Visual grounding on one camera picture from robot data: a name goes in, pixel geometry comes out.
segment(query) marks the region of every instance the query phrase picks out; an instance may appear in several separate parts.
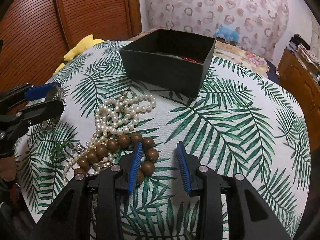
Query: leaf print tablecloth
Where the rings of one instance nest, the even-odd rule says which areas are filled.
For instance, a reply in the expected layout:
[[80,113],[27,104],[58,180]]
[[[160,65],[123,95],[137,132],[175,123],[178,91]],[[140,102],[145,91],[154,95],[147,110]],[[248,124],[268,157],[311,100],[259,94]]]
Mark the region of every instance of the leaf print tablecloth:
[[[39,220],[63,188],[71,143],[84,145],[95,131],[97,105],[132,90],[157,99],[155,109],[140,115],[134,132],[152,137],[160,157],[152,176],[122,203],[126,239],[184,239],[195,234],[199,198],[190,198],[183,190],[174,157],[179,141],[219,174],[244,174],[293,237],[310,180],[308,134],[295,98],[257,73],[214,57],[199,96],[188,104],[179,93],[127,78],[119,54],[127,43],[97,44],[49,80],[60,82],[66,91],[60,123],[52,133],[41,131],[39,125],[31,127],[16,147],[20,184],[34,219]],[[52,159],[51,152],[59,152],[59,158]],[[115,161],[125,153],[121,151]],[[71,170],[67,178],[72,177]],[[223,204],[228,238],[224,198]]]

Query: silver bracelet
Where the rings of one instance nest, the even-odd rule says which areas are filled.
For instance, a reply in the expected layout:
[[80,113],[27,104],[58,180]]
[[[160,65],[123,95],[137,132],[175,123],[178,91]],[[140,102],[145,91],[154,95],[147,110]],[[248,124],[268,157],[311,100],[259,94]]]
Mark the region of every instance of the silver bracelet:
[[[46,101],[53,100],[53,99],[58,99],[59,101],[61,101],[64,104],[65,99],[66,99],[66,93],[65,93],[64,89],[57,86],[57,85],[52,86],[52,88],[49,90],[47,96],[45,97],[44,101],[46,102]],[[60,120],[60,117],[61,116],[57,116],[57,117],[54,117],[50,120],[43,121],[41,123],[42,130],[43,131],[53,131],[57,127],[59,120]]]

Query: pearl necklace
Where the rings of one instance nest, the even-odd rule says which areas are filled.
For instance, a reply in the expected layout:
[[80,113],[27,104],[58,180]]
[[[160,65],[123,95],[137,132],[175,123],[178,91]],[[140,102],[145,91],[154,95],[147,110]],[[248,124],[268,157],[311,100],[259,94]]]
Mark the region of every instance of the pearl necklace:
[[[125,91],[118,100],[116,98],[108,98],[103,102],[95,110],[95,125],[96,125],[96,132],[92,135],[90,141],[86,142],[86,148],[84,148],[80,143],[76,146],[77,155],[73,157],[68,164],[65,166],[62,177],[63,182],[66,185],[67,183],[67,172],[69,169],[76,164],[76,162],[85,157],[86,154],[90,149],[96,149],[97,145],[106,144],[108,139],[107,137],[111,135],[117,134],[118,136],[122,135],[123,133],[127,134],[130,131],[134,130],[134,127],[139,123],[139,116],[138,113],[145,113],[146,111],[150,112],[153,108],[156,107],[156,99],[153,95],[138,95],[137,97],[126,99],[124,96],[130,93],[131,91]],[[150,104],[147,106],[134,106],[133,104],[137,104],[141,101],[149,101]],[[108,105],[114,105],[113,109],[108,108]],[[118,128],[123,124],[128,124],[128,126],[122,128]],[[94,171],[94,175],[100,172],[100,168],[106,168],[113,164],[114,158],[117,156],[117,153],[113,155],[110,154],[108,157],[104,157],[99,163],[94,165],[97,167],[97,170]]]

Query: wooden dresser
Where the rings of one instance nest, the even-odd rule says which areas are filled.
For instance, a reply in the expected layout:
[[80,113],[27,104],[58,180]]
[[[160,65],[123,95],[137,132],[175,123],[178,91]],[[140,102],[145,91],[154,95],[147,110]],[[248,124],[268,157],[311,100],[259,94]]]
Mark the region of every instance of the wooden dresser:
[[309,71],[316,73],[318,70],[310,65],[306,70],[288,49],[284,50],[278,65],[280,86],[288,90],[301,106],[312,152],[320,147],[320,87]]

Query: black box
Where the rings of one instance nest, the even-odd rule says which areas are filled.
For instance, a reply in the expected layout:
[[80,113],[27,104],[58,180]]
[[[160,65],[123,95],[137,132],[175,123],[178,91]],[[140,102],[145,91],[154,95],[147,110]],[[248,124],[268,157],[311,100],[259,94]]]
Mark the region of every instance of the black box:
[[[214,38],[159,29],[126,45],[120,49],[120,55],[131,79],[194,98],[208,72],[214,46]],[[181,57],[198,60],[199,63]]]

